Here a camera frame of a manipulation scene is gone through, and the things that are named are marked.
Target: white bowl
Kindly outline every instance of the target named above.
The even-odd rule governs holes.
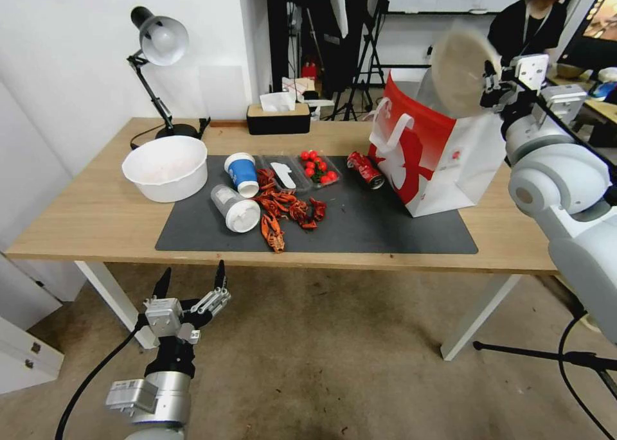
[[[159,138],[130,152],[124,176],[155,202],[175,202],[194,195],[208,180],[206,145],[187,136]]]

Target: wooden table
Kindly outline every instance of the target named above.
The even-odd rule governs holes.
[[[581,88],[583,88],[583,90],[586,92],[588,92],[594,84],[592,80],[561,78],[557,75],[557,73],[552,73],[548,75],[547,79],[553,82],[555,85],[576,84],[581,86]],[[593,112],[599,115],[598,119],[601,122],[610,121],[613,125],[617,125],[617,105],[606,103],[605,101],[596,101],[594,99],[588,98],[585,101],[585,107],[591,109]]]
[[[168,252],[154,246],[171,204],[156,204],[127,181],[120,164],[129,152],[129,140],[154,127],[159,119],[135,118],[113,138],[87,168],[32,223],[7,251],[11,258],[71,260],[88,277],[108,305],[132,329],[137,309],[107,270],[104,261],[136,263],[214,264],[229,266],[349,268],[367,270],[431,270],[495,274],[475,307],[442,347],[450,360],[471,338],[521,274],[556,274],[548,256],[548,241],[535,222],[521,214],[507,187],[510,171],[503,166],[478,207],[460,211],[479,252],[452,254],[332,254],[263,252]],[[188,120],[197,126],[197,121]],[[237,151],[252,154],[295,154],[317,148],[329,155],[365,151],[370,125],[317,122],[305,135],[251,136],[243,125],[208,127],[204,142],[210,154]],[[156,345],[150,330],[138,335],[146,348]]]

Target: red crayfish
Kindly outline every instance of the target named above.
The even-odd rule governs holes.
[[[308,215],[309,205],[302,199],[298,199],[293,191],[276,191],[274,171],[270,169],[257,169],[257,183],[261,194],[253,198],[266,211],[262,215],[262,235],[272,250],[279,254],[285,250],[285,240],[278,220],[289,218],[297,222],[301,228],[313,230],[317,228],[317,222],[323,220],[326,215],[326,203],[309,198],[312,205],[312,214]]]

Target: tissue box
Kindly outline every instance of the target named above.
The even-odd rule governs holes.
[[[250,105],[246,123],[251,135],[281,135],[308,133],[310,129],[309,106],[296,104],[296,110],[266,112],[261,105]]]

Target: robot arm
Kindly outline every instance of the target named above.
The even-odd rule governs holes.
[[[116,381],[105,404],[130,417],[131,423],[150,426],[127,440],[182,440],[190,415],[189,386],[195,375],[193,346],[199,328],[209,323],[228,303],[225,266],[220,261],[215,287],[201,300],[166,298],[171,269],[157,283],[147,299],[145,319],[159,339],[157,356],[145,370],[144,378]]]
[[[547,66],[546,55],[532,55],[513,60],[501,80],[488,72],[483,106],[504,119],[510,196],[538,223],[555,266],[617,344],[617,207],[605,200],[614,165],[564,126],[586,93],[577,85],[541,89]]]

